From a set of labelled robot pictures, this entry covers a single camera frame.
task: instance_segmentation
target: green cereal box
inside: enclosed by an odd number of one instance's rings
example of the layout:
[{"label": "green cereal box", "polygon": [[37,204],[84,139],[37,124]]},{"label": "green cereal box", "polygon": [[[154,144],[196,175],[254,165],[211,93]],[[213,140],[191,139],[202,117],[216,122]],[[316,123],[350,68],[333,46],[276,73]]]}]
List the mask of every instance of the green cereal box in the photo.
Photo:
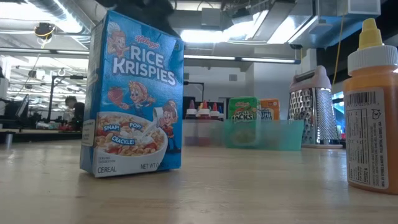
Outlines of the green cereal box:
[{"label": "green cereal box", "polygon": [[254,96],[231,98],[228,105],[228,119],[236,122],[259,119],[258,108],[259,100]]},{"label": "green cereal box", "polygon": [[228,105],[226,123],[226,145],[228,147],[256,147],[258,145],[257,130],[261,116],[259,100],[253,96],[232,98]]}]

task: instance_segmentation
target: blue box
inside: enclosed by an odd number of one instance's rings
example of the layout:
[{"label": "blue box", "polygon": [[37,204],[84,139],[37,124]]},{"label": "blue box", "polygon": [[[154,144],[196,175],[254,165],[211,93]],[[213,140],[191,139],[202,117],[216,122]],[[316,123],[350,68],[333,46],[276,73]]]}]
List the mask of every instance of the blue box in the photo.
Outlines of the blue box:
[{"label": "blue box", "polygon": [[183,41],[109,11],[93,29],[80,168],[95,175],[181,166]]}]

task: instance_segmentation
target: yellow bottle cap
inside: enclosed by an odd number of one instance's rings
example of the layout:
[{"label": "yellow bottle cap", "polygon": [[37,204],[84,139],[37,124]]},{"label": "yellow bottle cap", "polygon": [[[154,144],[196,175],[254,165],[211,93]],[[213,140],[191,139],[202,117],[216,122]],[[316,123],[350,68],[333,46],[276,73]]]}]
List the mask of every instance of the yellow bottle cap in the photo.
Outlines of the yellow bottle cap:
[{"label": "yellow bottle cap", "polygon": [[380,30],[373,18],[366,19],[362,25],[362,32],[359,35],[359,49],[382,46]]}]

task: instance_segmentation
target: metal grater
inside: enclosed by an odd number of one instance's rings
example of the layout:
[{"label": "metal grater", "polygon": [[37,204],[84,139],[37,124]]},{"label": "metal grater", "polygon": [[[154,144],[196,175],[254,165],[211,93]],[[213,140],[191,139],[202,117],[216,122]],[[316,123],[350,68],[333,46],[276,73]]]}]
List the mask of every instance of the metal grater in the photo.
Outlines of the metal grater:
[{"label": "metal grater", "polygon": [[304,120],[303,145],[338,142],[331,85],[323,66],[294,76],[290,86],[290,120]]}]

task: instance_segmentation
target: cartoon character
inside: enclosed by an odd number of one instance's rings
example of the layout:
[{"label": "cartoon character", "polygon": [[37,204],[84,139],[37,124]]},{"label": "cartoon character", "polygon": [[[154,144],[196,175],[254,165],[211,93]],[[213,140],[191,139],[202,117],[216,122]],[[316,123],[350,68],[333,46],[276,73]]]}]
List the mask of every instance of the cartoon character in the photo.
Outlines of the cartoon character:
[{"label": "cartoon character", "polygon": [[373,114],[372,114],[373,119],[379,119],[380,115],[381,115],[380,110],[372,109],[372,111],[373,111]]},{"label": "cartoon character", "polygon": [[142,107],[150,106],[153,103],[155,103],[156,100],[148,94],[147,88],[142,83],[130,81],[129,87],[130,87],[130,99],[132,100],[133,104],[128,105],[126,103],[120,102],[117,105],[124,110],[134,108],[136,111],[136,115],[143,118],[144,112],[142,112]]},{"label": "cartoon character", "polygon": [[175,143],[174,132],[173,132],[173,124],[177,123],[178,121],[178,114],[177,114],[177,104],[174,100],[169,100],[163,106],[163,118],[160,118],[160,127],[166,133],[169,143],[167,145],[168,152],[178,152],[180,149],[178,148],[177,144]]},{"label": "cartoon character", "polygon": [[116,54],[119,58],[124,57],[124,53],[130,49],[126,47],[126,34],[120,30],[119,25],[115,22],[109,23],[108,32],[111,34],[108,37],[108,53]]}]

